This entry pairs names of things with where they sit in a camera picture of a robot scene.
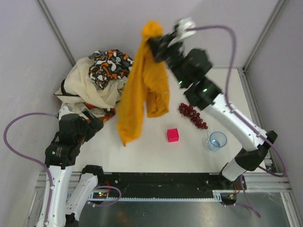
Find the mustard yellow cloth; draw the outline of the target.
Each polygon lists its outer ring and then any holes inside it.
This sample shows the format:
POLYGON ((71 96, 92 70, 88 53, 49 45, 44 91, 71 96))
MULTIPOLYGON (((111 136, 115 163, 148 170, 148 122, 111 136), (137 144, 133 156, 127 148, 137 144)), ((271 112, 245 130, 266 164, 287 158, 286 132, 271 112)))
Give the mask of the mustard yellow cloth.
POLYGON ((149 21, 142 29, 142 41, 118 105, 117 130, 122 144, 140 137, 144 115, 161 117, 169 112, 169 82, 163 62, 157 63, 147 41, 161 37, 159 22, 149 21))

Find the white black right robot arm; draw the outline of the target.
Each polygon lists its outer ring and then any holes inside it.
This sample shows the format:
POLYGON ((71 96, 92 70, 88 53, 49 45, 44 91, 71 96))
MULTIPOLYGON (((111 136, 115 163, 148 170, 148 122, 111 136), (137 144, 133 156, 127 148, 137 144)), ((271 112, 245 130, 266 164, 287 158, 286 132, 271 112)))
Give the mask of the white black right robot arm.
POLYGON ((229 101, 227 91, 222 91, 206 76, 213 66, 206 50, 194 48, 184 55, 181 50, 183 40, 198 30, 211 28, 178 25, 173 33, 148 38, 147 43, 154 60, 157 63, 166 62, 179 86, 186 89, 184 95, 187 101, 215 118, 242 145, 239 153, 221 169, 217 177, 219 184, 228 188, 243 173, 259 167, 276 141, 277 134, 252 124, 229 101))

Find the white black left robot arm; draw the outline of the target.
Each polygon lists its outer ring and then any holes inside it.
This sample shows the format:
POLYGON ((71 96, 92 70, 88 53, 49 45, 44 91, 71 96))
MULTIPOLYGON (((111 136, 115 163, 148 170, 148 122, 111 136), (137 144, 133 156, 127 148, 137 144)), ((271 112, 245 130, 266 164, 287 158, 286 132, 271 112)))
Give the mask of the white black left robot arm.
POLYGON ((86 165, 71 197, 67 198, 81 146, 104 126, 88 109, 82 113, 83 116, 73 113, 66 106, 59 110, 59 131, 45 150, 47 176, 38 227, 77 227, 90 193, 103 179, 102 167, 86 165))

